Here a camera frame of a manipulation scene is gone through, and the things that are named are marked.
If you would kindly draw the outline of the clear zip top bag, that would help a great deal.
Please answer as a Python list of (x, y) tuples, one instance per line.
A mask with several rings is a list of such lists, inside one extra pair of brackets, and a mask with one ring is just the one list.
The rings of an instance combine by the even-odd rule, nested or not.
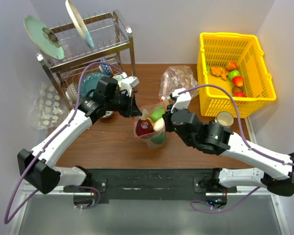
[(155, 122), (150, 118), (150, 115), (154, 111), (159, 110), (159, 109), (166, 110), (166, 104), (164, 103), (163, 100), (161, 100), (161, 101), (159, 101), (157, 103), (147, 104), (147, 105), (140, 106), (139, 109), (142, 112), (142, 115), (140, 117), (134, 117), (133, 118), (133, 130), (134, 130), (134, 137), (135, 137), (135, 139), (140, 139), (140, 140), (144, 141), (146, 143), (146, 145), (148, 146), (148, 148), (159, 148), (159, 147), (161, 147), (164, 143), (162, 145), (154, 144), (154, 143), (151, 142), (150, 139), (155, 134), (166, 132), (165, 128), (163, 128), (159, 132), (155, 132), (154, 131), (153, 133), (150, 133), (150, 134), (147, 134), (147, 135), (142, 135), (142, 136), (137, 136), (136, 135), (135, 128), (136, 128), (137, 121), (139, 119), (146, 119), (146, 118), (148, 118), (152, 122), (152, 125), (153, 125)]

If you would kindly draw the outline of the dark red toy fruit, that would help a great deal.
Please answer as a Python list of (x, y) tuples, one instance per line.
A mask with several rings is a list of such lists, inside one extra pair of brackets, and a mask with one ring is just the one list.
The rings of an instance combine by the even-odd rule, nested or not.
[(139, 119), (137, 121), (135, 131), (137, 136), (153, 133), (154, 130), (153, 130), (152, 122), (148, 118)]

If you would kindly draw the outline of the green toy vegetable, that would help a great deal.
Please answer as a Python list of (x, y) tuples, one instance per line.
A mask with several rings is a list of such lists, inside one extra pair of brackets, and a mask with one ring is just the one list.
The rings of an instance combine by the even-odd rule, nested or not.
[(154, 111), (151, 115), (150, 115), (150, 118), (156, 122), (157, 120), (161, 119), (162, 118), (162, 115), (165, 113), (165, 110), (164, 109), (159, 109), (159, 110), (156, 110)]

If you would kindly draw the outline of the white toy food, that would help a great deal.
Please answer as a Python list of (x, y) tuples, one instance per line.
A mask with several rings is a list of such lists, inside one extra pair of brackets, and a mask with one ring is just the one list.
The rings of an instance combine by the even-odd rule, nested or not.
[(165, 122), (163, 118), (158, 119), (154, 124), (153, 124), (153, 130), (155, 132), (161, 131), (163, 128), (165, 128)]

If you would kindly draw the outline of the dark green toy lime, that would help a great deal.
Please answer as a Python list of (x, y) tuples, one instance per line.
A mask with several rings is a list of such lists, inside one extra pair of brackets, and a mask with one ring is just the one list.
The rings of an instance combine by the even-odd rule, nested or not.
[(166, 133), (155, 134), (150, 140), (154, 144), (162, 145), (166, 140)]

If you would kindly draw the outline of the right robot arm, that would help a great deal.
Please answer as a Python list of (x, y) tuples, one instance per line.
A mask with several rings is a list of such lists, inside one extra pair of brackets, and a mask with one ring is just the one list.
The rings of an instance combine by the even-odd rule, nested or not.
[(175, 132), (189, 147), (205, 154), (221, 155), (244, 162), (248, 169), (215, 169), (204, 185), (213, 192), (251, 186), (266, 188), (280, 196), (294, 195), (294, 153), (280, 154), (243, 138), (217, 123), (202, 123), (187, 109), (163, 114), (167, 132)]

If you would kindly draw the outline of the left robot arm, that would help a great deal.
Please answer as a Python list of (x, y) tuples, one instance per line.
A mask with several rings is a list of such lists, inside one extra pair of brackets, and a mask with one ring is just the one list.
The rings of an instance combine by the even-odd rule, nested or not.
[(57, 186), (74, 185), (80, 192), (87, 192), (92, 180), (81, 167), (56, 167), (63, 152), (86, 129), (107, 111), (118, 112), (125, 118), (141, 116), (134, 88), (139, 84), (135, 76), (121, 81), (112, 77), (102, 78), (97, 87), (78, 102), (68, 117), (44, 141), (32, 150), (22, 149), (18, 155), (21, 176), (43, 194)]

